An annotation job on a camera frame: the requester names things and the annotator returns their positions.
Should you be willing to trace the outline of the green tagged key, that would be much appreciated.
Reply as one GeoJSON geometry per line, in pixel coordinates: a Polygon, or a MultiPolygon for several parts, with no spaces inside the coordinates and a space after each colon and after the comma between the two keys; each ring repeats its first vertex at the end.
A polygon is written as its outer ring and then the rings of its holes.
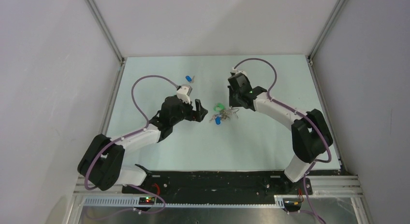
{"type": "Polygon", "coordinates": [[[213,110],[216,112],[221,112],[225,109],[225,106],[222,103],[217,103],[215,104],[215,106],[213,107],[213,110]]]}

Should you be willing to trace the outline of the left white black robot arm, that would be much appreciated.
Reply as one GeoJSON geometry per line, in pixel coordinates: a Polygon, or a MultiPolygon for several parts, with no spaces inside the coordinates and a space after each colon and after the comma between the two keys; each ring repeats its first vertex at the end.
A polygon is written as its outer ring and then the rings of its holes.
{"type": "Polygon", "coordinates": [[[165,98],[160,110],[147,125],[117,138],[103,134],[95,136],[81,159],[77,171],[84,176],[86,190],[106,191],[114,185],[133,185],[139,192],[148,193],[153,187],[150,172],[141,165],[124,166],[125,156],[166,139],[175,125],[186,120],[201,122],[208,114],[201,101],[184,103],[176,96],[165,98]]]}

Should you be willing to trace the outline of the blue tagged brass key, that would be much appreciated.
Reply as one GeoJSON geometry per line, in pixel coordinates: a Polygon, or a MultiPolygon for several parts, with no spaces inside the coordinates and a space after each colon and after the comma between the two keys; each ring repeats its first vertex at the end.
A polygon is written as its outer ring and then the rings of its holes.
{"type": "Polygon", "coordinates": [[[221,116],[213,116],[209,122],[214,122],[216,125],[220,125],[222,122],[221,116]]]}

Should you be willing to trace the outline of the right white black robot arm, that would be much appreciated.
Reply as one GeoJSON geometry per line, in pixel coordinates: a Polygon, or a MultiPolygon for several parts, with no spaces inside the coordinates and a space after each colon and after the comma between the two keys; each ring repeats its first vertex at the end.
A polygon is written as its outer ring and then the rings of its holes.
{"type": "Polygon", "coordinates": [[[300,188],[300,179],[323,153],[331,161],[330,146],[333,138],[323,113],[317,109],[299,111],[271,98],[260,86],[252,87],[243,71],[232,70],[229,82],[229,105],[242,107],[267,115],[291,131],[294,156],[284,170],[281,188],[293,194],[300,188]]]}

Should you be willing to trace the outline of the bunch of silver keys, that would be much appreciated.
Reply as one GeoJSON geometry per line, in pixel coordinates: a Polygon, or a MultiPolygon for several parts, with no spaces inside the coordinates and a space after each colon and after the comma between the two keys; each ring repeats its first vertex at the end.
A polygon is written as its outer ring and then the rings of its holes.
{"type": "Polygon", "coordinates": [[[236,109],[224,109],[223,111],[219,112],[217,116],[221,116],[222,121],[230,120],[232,117],[237,118],[237,110],[236,109]]]}

